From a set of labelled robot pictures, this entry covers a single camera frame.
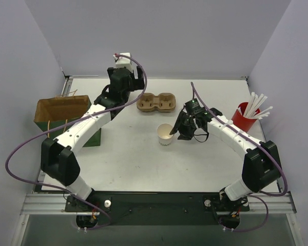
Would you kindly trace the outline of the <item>white paper cup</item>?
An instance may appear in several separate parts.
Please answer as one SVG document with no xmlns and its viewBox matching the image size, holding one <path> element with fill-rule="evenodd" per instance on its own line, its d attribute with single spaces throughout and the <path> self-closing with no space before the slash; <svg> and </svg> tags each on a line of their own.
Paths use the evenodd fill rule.
<svg viewBox="0 0 308 246">
<path fill-rule="evenodd" d="M 173 134 L 170 134 L 172 131 L 172 125 L 163 123 L 157 127 L 157 136 L 159 144 L 162 146 L 168 146 L 172 142 Z"/>
</svg>

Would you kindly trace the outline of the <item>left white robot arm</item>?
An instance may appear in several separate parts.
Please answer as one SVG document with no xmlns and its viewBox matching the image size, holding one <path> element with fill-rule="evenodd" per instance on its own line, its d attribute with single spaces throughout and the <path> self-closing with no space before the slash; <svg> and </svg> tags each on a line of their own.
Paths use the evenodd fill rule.
<svg viewBox="0 0 308 246">
<path fill-rule="evenodd" d="M 76 195 L 76 204 L 84 211 L 94 207 L 92 188 L 81 177 L 76 153 L 104 125 L 111 122 L 126 106 L 131 92 L 145 90 L 144 72 L 126 67 L 108 68 L 110 83 L 86 113 L 67 131 L 41 145 L 41 170 Z"/>
</svg>

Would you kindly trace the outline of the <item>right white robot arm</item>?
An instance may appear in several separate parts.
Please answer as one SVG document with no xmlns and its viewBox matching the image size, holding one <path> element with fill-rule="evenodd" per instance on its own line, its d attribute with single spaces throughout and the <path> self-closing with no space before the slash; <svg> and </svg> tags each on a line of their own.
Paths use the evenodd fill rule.
<svg viewBox="0 0 308 246">
<path fill-rule="evenodd" d="M 272 141 L 262 142 L 251 137 L 219 110 L 208 110 L 195 98 L 184 104 L 170 134 L 178 132 L 178 140 L 191 140 L 198 129 L 219 138 L 243 158 L 241 177 L 222 189 L 222 195 L 228 200 L 236 201 L 260 192 L 281 177 L 279 154 Z"/>
</svg>

